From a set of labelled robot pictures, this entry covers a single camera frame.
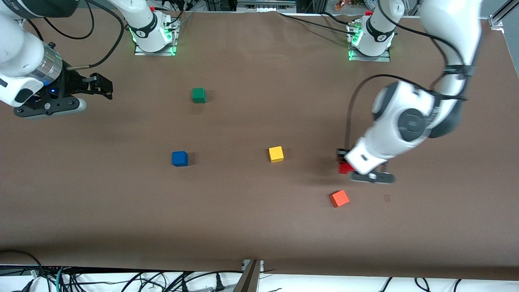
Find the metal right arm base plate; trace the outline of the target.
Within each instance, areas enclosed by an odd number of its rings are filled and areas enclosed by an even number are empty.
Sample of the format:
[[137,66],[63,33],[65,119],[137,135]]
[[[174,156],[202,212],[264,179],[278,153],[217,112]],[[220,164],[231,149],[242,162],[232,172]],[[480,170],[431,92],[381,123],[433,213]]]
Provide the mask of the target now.
[[136,56],[175,56],[176,48],[178,44],[178,36],[180,32],[180,19],[171,20],[170,15],[163,17],[163,28],[161,31],[162,38],[165,39],[163,48],[155,52],[147,52],[143,50],[135,37],[135,34],[131,32],[132,40],[135,45],[134,54]]

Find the aluminium corner frame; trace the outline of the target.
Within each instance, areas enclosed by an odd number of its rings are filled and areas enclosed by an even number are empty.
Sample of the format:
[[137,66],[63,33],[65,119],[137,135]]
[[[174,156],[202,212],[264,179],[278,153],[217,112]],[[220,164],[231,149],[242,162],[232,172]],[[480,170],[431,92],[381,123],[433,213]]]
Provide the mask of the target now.
[[490,16],[492,26],[504,32],[512,62],[519,77],[519,0],[505,2]]

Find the aluminium profile bar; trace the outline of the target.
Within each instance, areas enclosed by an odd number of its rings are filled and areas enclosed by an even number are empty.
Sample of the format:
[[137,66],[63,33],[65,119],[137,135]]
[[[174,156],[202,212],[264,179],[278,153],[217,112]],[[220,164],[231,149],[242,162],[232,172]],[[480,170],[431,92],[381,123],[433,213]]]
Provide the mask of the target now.
[[243,260],[242,267],[244,268],[243,273],[232,292],[258,292],[258,282],[264,271],[264,261]]

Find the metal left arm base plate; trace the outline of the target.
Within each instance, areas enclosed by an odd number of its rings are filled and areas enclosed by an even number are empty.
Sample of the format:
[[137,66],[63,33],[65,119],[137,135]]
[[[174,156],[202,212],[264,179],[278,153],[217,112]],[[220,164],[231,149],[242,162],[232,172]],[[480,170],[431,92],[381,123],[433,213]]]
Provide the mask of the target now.
[[361,41],[362,37],[365,35],[361,28],[362,24],[359,21],[349,21],[346,29],[347,32],[352,32],[353,34],[348,35],[348,58],[350,61],[365,61],[365,62],[390,62],[390,52],[389,48],[378,56],[369,56],[365,55],[358,49],[357,45],[359,41]]

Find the orange wooden block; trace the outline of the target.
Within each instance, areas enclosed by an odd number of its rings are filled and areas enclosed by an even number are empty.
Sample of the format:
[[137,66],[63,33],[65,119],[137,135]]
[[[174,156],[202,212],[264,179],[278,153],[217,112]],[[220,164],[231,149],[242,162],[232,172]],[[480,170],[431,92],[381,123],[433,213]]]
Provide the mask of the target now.
[[329,199],[334,208],[341,207],[350,202],[345,190],[340,190],[330,194]]

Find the grey power strip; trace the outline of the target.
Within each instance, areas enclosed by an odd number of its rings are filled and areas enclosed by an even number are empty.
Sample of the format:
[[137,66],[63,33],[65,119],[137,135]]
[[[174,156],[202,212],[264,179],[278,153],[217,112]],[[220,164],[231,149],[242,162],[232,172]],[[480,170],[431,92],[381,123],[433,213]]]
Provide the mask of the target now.
[[296,0],[237,0],[237,12],[297,13]]

